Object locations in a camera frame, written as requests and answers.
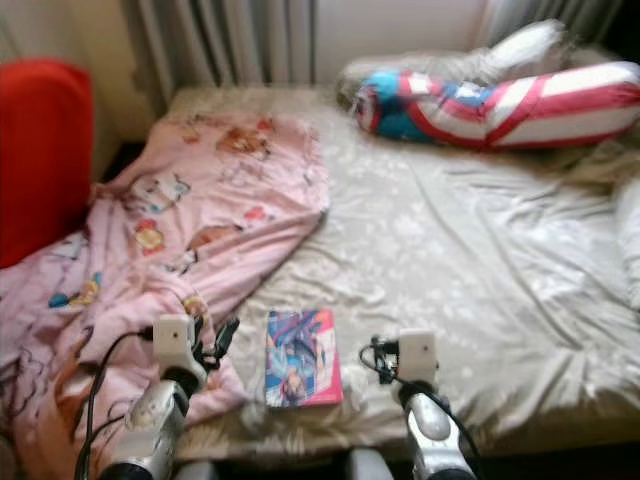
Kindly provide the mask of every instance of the red chair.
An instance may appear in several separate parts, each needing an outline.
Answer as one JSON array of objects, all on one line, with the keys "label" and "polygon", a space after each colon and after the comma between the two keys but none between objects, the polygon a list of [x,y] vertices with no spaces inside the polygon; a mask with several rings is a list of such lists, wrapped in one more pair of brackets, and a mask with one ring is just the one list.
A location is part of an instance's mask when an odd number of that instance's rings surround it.
[{"label": "red chair", "polygon": [[82,225],[92,122],[82,70],[52,60],[0,66],[0,268]]}]

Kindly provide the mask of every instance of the book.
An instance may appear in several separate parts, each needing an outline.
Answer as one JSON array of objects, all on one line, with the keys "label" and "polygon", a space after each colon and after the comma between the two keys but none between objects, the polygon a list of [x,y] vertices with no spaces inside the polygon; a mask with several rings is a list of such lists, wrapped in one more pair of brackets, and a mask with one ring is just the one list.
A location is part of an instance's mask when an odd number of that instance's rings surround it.
[{"label": "book", "polygon": [[333,312],[269,312],[265,401],[271,407],[343,399]]}]

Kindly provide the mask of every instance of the black cable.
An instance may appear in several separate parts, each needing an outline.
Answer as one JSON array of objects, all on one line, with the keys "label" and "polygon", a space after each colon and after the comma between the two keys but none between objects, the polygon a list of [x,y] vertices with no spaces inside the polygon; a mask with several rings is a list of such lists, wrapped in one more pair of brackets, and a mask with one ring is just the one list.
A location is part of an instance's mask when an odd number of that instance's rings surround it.
[{"label": "black cable", "polygon": [[464,426],[464,424],[460,420],[458,420],[458,417],[456,417],[453,414],[453,412],[451,411],[449,406],[446,405],[442,400],[440,400],[440,398],[435,393],[433,393],[429,389],[425,388],[424,386],[420,385],[419,383],[410,382],[408,380],[404,380],[404,379],[398,377],[398,375],[396,375],[395,373],[382,370],[381,368],[379,368],[375,364],[373,364],[373,363],[369,362],[368,360],[366,360],[364,358],[364,352],[366,352],[369,349],[374,350],[374,346],[369,344],[369,345],[365,345],[364,347],[362,347],[360,349],[359,357],[360,357],[360,361],[363,363],[363,365],[365,365],[366,367],[370,368],[371,370],[377,372],[378,374],[386,375],[386,376],[390,377],[392,380],[395,380],[395,381],[397,381],[398,383],[400,383],[402,385],[410,386],[410,387],[420,391],[420,393],[424,393],[427,397],[429,397],[429,399],[431,399],[431,401],[433,401],[433,403],[435,403],[438,407],[440,407],[449,416],[449,418],[451,418],[451,420],[453,420],[453,423],[456,424],[456,426],[460,430],[460,433],[462,433],[462,436],[464,437],[464,439],[469,444],[469,448],[471,448],[471,452],[473,453],[473,456],[474,456],[474,458],[475,458],[475,460],[477,462],[477,470],[478,471],[476,472],[476,476],[478,477],[478,480],[485,480],[486,477],[484,475],[484,471],[482,469],[482,465],[480,464],[480,452],[478,451],[478,447],[476,446],[476,443],[473,441],[473,438],[471,437],[471,434],[469,433],[467,428]]},{"label": "black cable", "polygon": [[87,399],[87,430],[84,437],[84,443],[82,444],[82,448],[80,449],[78,458],[76,460],[76,468],[73,477],[74,480],[89,480],[89,460],[91,457],[91,444],[93,443],[96,435],[107,425],[110,425],[109,422],[106,422],[105,424],[101,425],[98,430],[96,430],[95,434],[93,432],[93,403],[98,390],[100,390],[100,387],[102,386],[109,358],[122,340],[127,337],[134,336],[141,337],[145,340],[151,340],[153,338],[153,328],[147,327],[138,332],[126,332],[120,335],[111,344],[109,350],[107,350],[107,353],[103,357],[102,362],[100,362],[100,365],[98,366],[98,370],[96,372],[96,376],[93,379],[93,384],[91,385],[91,390],[89,391],[89,397]]}]

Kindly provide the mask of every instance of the bed sheet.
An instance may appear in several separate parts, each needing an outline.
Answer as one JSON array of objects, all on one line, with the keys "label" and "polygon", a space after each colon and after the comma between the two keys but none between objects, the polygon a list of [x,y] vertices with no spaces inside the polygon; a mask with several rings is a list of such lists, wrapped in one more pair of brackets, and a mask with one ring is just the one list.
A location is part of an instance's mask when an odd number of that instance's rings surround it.
[{"label": "bed sheet", "polygon": [[[354,445],[405,452],[401,408],[357,360],[373,334],[427,327],[439,386],[485,454],[640,440],[640,315],[627,304],[611,187],[637,152],[482,154],[376,139],[311,89],[195,88],[170,116],[293,113],[319,132],[324,223],[239,309],[229,354],[250,395],[192,427],[180,459],[278,463]],[[271,309],[329,307],[345,400],[264,402]]]}]

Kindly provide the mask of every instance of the white pillow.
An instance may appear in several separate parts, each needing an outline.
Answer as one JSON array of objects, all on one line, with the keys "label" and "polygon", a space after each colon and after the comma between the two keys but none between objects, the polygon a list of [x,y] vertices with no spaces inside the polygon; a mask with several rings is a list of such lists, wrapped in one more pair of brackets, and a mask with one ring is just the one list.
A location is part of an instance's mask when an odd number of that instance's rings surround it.
[{"label": "white pillow", "polygon": [[[633,154],[640,167],[640,151]],[[640,168],[617,186],[614,202],[618,242],[629,277],[629,302],[634,310],[640,310]]]},{"label": "white pillow", "polygon": [[444,82],[469,81],[495,85],[505,80],[562,70],[569,57],[569,42],[562,23],[532,23],[510,35],[492,49],[469,53],[427,51],[402,55],[363,57],[347,64],[338,75],[338,102],[350,106],[360,85],[378,70],[426,73]]}]

